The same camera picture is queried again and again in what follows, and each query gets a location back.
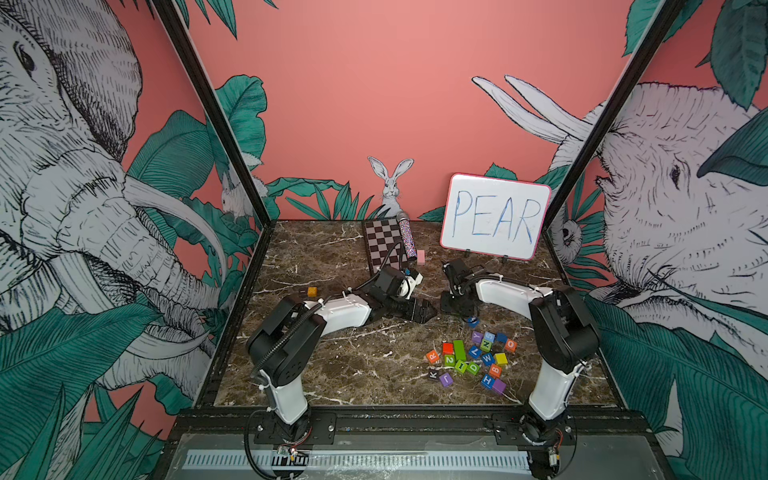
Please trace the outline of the tall green block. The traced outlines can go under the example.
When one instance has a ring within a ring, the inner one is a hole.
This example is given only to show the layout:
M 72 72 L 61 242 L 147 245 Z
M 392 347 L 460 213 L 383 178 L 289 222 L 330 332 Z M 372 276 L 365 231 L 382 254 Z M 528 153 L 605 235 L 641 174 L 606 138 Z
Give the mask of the tall green block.
M 466 362 L 467 354 L 466 354 L 466 348 L 465 348 L 464 342 L 462 340 L 454 340 L 452 344 L 453 344 L 455 359 L 457 361 Z

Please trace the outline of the whiteboard with PEAR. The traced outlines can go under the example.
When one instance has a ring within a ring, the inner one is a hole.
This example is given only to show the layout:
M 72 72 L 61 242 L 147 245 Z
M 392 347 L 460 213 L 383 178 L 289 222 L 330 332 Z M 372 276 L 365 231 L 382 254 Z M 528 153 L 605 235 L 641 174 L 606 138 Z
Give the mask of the whiteboard with PEAR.
M 440 236 L 446 249 L 533 258 L 552 190 L 543 184 L 455 174 Z

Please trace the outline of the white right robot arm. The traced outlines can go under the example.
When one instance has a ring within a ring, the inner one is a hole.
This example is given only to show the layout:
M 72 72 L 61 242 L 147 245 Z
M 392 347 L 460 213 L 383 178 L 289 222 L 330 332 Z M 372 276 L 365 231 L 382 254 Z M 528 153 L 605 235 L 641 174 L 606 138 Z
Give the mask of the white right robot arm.
M 542 366 L 527 405 L 541 421 L 561 417 L 576 378 L 600 346 L 594 317 L 580 294 L 571 287 L 520 285 L 461 259 L 442 270 L 449 285 L 441 296 L 443 313 L 469 318 L 485 303 L 531 321 Z

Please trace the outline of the orange B block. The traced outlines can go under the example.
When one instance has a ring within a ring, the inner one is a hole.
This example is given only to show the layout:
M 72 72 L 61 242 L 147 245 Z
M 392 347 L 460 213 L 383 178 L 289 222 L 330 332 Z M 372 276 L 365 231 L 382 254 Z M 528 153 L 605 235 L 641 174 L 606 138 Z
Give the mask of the orange B block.
M 502 369 L 501 369 L 501 367 L 499 365 L 493 364 L 493 365 L 490 366 L 489 375 L 491 377 L 493 377 L 495 379 L 498 379 L 498 378 L 501 377 L 501 374 L 502 374 Z

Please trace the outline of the black right frame post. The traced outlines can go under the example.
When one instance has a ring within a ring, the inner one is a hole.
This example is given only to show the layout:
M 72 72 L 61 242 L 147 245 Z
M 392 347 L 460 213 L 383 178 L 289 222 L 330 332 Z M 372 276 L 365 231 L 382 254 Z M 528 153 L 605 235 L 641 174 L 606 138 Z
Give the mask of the black right frame post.
M 548 229 L 551 226 L 575 184 L 584 173 L 590 161 L 595 157 L 597 148 L 607 135 L 613 122 L 631 95 L 632 90 L 651 63 L 667 32 L 685 4 L 686 1 L 684 0 L 668 0 L 661 1 L 657 6 L 632 58 L 606 101 L 602 113 L 584 141 L 560 188 L 548 206 L 544 217 L 544 229 Z

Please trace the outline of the black left frame post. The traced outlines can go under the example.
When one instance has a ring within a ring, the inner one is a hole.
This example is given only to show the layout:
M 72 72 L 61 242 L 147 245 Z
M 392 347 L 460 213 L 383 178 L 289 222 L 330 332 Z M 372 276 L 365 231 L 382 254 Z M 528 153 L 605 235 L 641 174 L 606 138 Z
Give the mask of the black left frame post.
M 213 129 L 222 143 L 228 160 L 241 181 L 241 185 L 254 209 L 258 222 L 262 226 L 271 227 L 273 222 L 261 196 L 254 186 L 253 177 L 244 162 L 242 151 L 231 125 L 225 116 L 221 103 L 195 50 L 185 24 L 182 22 L 183 18 L 180 16 L 178 6 L 174 1 L 167 0 L 154 0 L 152 4 L 195 89 L 205 114 L 211 121 Z

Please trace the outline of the purple block front right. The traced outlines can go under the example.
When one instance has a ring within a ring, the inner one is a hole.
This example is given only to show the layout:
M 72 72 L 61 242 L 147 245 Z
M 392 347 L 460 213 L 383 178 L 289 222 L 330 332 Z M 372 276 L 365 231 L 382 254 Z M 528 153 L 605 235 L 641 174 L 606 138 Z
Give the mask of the purple block front right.
M 506 390 L 506 384 L 501 379 L 495 379 L 492 390 L 499 395 L 503 395 Z

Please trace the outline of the orange R block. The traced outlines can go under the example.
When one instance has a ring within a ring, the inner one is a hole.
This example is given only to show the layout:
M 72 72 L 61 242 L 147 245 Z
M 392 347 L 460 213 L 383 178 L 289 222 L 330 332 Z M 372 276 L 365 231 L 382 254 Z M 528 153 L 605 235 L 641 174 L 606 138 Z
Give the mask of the orange R block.
M 436 350 L 431 350 L 426 354 L 426 359 L 430 364 L 436 364 L 440 361 L 440 356 Z

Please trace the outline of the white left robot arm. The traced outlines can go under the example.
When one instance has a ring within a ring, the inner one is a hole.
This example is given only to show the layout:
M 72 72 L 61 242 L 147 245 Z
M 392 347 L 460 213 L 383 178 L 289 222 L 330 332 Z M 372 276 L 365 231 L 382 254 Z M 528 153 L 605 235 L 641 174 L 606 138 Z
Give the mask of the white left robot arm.
M 302 374 L 322 337 L 382 317 L 418 324 L 434 318 L 434 305 L 414 296 L 422 281 L 423 275 L 415 269 L 384 266 L 359 286 L 326 300 L 282 298 L 246 343 L 252 379 L 266 393 L 277 419 L 294 427 L 307 417 Z

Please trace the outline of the white vented strip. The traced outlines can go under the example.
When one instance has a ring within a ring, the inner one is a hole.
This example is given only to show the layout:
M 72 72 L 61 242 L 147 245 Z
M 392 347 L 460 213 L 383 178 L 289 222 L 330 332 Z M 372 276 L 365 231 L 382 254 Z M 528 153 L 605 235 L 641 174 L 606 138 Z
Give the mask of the white vented strip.
M 279 456 L 272 451 L 256 450 L 257 465 L 275 472 L 289 469 L 309 471 L 362 470 L 452 471 L 468 470 L 495 473 L 528 473 L 528 455 L 519 451 L 362 451 L 320 450 L 302 456 Z

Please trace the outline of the orange O block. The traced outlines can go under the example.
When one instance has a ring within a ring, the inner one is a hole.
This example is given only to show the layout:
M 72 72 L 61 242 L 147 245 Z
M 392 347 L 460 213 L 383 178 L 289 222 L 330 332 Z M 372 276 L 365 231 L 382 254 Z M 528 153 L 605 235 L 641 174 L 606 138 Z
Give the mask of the orange O block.
M 512 339 L 507 339 L 504 345 L 504 350 L 509 353 L 515 353 L 518 347 L 518 343 Z

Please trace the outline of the glittery pink tube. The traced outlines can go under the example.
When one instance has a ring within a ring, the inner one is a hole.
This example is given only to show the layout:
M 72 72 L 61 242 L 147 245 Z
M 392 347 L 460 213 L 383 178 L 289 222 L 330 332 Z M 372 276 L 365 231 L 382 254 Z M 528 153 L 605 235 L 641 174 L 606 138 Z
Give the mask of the glittery pink tube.
M 400 228 L 406 258 L 408 261 L 414 261 L 417 259 L 418 254 L 415 248 L 409 216 L 404 211 L 400 211 L 396 219 Z

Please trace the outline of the dark red chessboard box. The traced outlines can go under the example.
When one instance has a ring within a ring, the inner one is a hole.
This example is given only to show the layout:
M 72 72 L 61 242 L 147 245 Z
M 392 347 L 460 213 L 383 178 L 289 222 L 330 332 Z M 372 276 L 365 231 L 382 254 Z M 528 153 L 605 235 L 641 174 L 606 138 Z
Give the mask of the dark red chessboard box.
M 409 268 L 407 255 L 401 245 L 400 226 L 395 218 L 364 221 L 363 233 L 372 275 L 384 264 L 397 270 Z

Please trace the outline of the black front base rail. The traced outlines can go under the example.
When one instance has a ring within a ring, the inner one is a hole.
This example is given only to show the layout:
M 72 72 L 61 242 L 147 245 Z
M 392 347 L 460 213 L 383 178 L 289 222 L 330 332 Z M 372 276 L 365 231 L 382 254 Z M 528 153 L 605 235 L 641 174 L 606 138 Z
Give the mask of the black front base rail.
M 307 434 L 307 445 L 329 445 L 351 434 L 425 434 L 490 436 L 498 445 L 532 449 L 524 438 L 516 406 L 369 406 L 312 407 L 294 427 L 284 426 L 272 412 L 257 407 L 211 407 L 184 410 L 169 434 L 179 442 L 184 434 L 236 435 L 249 432 L 257 442 L 278 445 Z M 576 405 L 570 408 L 550 443 L 573 445 L 589 435 L 638 435 L 651 433 L 645 417 L 618 407 Z

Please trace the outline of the purple block front left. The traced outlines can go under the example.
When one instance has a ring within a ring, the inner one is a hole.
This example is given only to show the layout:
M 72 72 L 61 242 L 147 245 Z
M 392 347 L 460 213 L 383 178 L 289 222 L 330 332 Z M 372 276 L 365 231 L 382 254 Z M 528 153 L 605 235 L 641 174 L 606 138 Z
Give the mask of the purple block front left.
M 449 373 L 444 373 L 439 376 L 439 381 L 441 385 L 445 388 L 448 388 L 454 384 L 453 378 Z

